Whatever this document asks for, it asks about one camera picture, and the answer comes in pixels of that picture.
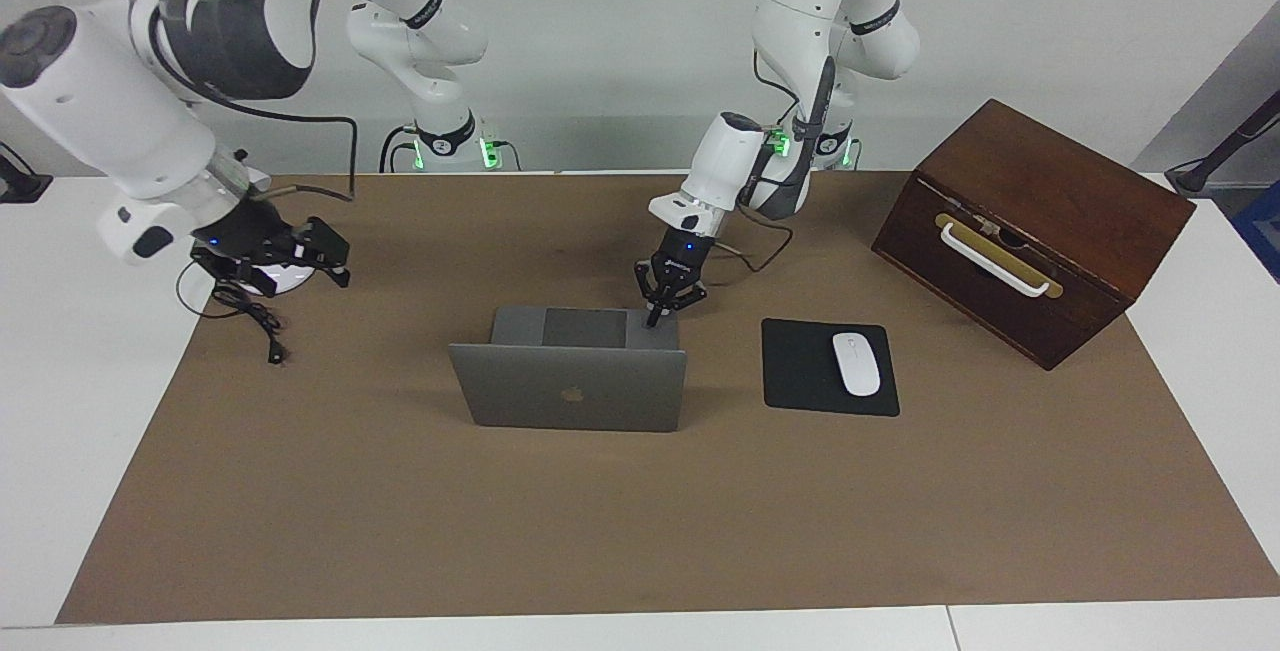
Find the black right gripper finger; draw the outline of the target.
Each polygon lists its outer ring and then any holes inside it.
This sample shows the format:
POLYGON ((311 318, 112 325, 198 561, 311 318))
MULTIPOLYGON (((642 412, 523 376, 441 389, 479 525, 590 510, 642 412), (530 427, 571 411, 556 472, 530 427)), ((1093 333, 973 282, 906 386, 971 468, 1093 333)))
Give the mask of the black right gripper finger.
POLYGON ((300 226, 300 262, 324 272, 337 286, 348 288, 349 242, 321 217, 307 217, 300 226))
POLYGON ((220 265, 212 276, 218 281, 232 283, 253 295, 276 295, 276 281, 256 265, 220 265))

